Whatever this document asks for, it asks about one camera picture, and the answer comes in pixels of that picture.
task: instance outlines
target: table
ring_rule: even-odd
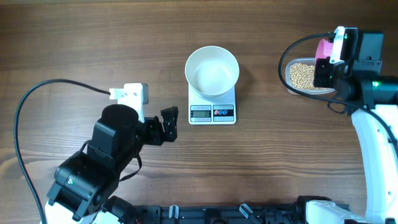
[[[398,70],[395,1],[157,1],[0,7],[0,223],[38,223],[16,160],[12,125],[36,83],[68,78],[98,88],[148,83],[146,116],[178,106],[178,139],[144,146],[144,167],[115,192],[133,205],[239,205],[323,195],[366,208],[361,151],[351,120],[325,103],[287,93],[282,52],[310,34],[355,26],[385,32],[383,74]],[[313,57],[318,40],[293,58]],[[191,126],[184,65],[206,45],[239,62],[238,122]],[[25,103],[20,142],[42,203],[55,169],[91,138],[107,96],[66,84],[44,86]],[[132,162],[125,173],[137,169]]]

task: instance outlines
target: plastic container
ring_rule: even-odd
[[[294,87],[293,84],[292,84],[292,81],[290,80],[290,66],[295,64],[295,63],[303,63],[303,64],[306,64],[306,65],[315,66],[315,58],[297,58],[297,59],[294,59],[294,60],[290,61],[286,65],[285,79],[286,79],[286,83],[289,86],[295,88],[296,90],[300,90],[300,91],[302,91],[304,93],[308,93],[308,94],[311,94],[311,95],[327,94],[327,93],[331,93],[331,92],[333,92],[335,90],[335,89],[332,89],[332,88],[327,88],[327,89],[324,89],[324,90],[301,90],[301,89],[298,89],[298,88]],[[297,95],[297,93],[294,93],[294,92],[290,91],[289,89],[287,91],[289,93],[293,94],[293,95]]]

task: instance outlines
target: wooden surface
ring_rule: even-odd
[[[0,6],[0,223],[38,223],[16,161],[12,124],[36,83],[69,78],[98,88],[149,84],[146,116],[178,106],[178,139],[144,146],[139,175],[116,195],[134,205],[237,205],[324,195],[363,214],[366,186],[351,120],[325,103],[292,96],[277,62],[293,41],[337,25],[385,32],[383,73],[398,70],[396,1],[183,1]],[[313,57],[317,41],[287,58]],[[238,122],[191,126],[184,65],[206,45],[239,62]],[[89,139],[114,103],[77,86],[45,86],[20,120],[23,158],[42,199],[58,165]],[[132,163],[126,169],[137,168]]]

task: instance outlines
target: white scale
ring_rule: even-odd
[[[235,87],[217,98],[202,98],[188,85],[188,120],[192,125],[234,124]]]

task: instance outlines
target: grains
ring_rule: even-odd
[[[323,90],[313,85],[315,66],[295,63],[290,66],[290,81],[299,90]]]

